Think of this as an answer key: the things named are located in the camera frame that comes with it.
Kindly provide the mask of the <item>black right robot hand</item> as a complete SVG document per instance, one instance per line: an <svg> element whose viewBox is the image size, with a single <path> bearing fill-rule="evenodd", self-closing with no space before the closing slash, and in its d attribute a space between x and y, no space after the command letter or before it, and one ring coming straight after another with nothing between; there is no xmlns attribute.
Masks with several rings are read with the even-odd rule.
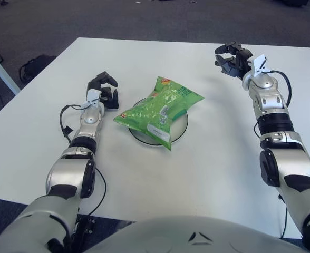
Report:
<svg viewBox="0 0 310 253"><path fill-rule="evenodd" d="M221 67L223 74L240 80L251 70L248 59L252 53L233 41L215 49L215 66Z"/></svg>

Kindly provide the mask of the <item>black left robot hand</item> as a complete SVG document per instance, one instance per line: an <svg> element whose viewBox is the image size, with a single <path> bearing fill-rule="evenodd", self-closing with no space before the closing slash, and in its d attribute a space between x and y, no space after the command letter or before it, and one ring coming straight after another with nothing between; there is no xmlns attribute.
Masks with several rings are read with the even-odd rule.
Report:
<svg viewBox="0 0 310 253"><path fill-rule="evenodd" d="M107 109L118 109L118 91L113 91L110 86L118 87L117 81L106 71L98 74L87 85L86 100L93 103L101 102Z"/></svg>

